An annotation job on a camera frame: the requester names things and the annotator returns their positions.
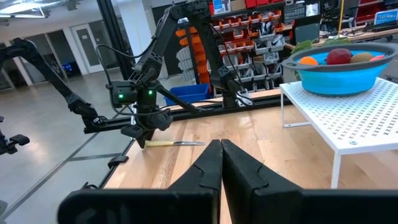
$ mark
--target concrete floor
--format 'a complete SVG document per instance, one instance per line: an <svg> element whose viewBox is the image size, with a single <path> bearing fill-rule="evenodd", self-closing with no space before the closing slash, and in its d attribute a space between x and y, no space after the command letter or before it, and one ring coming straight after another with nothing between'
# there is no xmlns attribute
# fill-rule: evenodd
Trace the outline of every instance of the concrete floor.
<svg viewBox="0 0 398 224"><path fill-rule="evenodd" d="M111 76L121 79L119 70ZM189 84L180 77L161 82L168 89ZM115 112L105 84L102 72L68 81L68 86L92 103L100 115L112 118ZM165 105L161 96L158 104ZM2 219L8 224L31 220L56 223L60 202L85 182L98 185L108 171L108 161L129 143L129 137L119 130L84 134L81 118L69 112L65 100L48 83L0 91L0 115L5 117L0 127L6 136L24 134L30 138L16 154L0 156L0 201L7 203L0 223Z"/></svg>

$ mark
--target wooden tabletop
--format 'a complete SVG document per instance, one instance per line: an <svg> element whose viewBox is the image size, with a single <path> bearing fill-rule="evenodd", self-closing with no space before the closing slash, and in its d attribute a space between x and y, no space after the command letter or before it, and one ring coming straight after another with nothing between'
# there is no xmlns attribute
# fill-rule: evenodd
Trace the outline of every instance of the wooden tabletop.
<svg viewBox="0 0 398 224"><path fill-rule="evenodd" d="M263 91L252 97L279 95ZM230 139L257 160L296 184L329 188L333 151L311 126L283 128L280 107L173 122L157 130L152 140L201 141ZM285 106L287 122L305 121L294 106ZM106 189L165 189L176 181L206 146L169 146L141 149L135 142L129 160L115 170ZM344 156L341 188L398 188L398 154L394 151ZM221 223L231 223L224 191Z"/></svg>
<svg viewBox="0 0 398 224"><path fill-rule="evenodd" d="M354 28L348 28L348 29L343 29L343 31L348 31L351 32L354 29L359 29L361 27L354 27ZM385 31L380 31L380 32L356 32L355 35L340 35L340 37L347 37L351 41L358 41L358 40L366 40L366 39L373 39L373 38L378 38L378 37L383 37L387 35L392 35L392 34L398 34L398 29L391 29L391 30L385 30ZM325 43L327 39L322 38L320 39L319 43L313 44L314 47L320 47L322 46L323 43ZM288 49L294 49L295 46L292 44L285 44L285 47Z"/></svg>

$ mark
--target white perforated shelf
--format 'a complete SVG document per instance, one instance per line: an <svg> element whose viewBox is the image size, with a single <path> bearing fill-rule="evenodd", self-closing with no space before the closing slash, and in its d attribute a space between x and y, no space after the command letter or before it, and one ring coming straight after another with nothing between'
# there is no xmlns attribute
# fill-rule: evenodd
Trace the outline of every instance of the white perforated shelf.
<svg viewBox="0 0 398 224"><path fill-rule="evenodd" d="M354 96L327 97L305 91L301 82L282 92L339 154L398 149L398 85L378 78Z"/></svg>

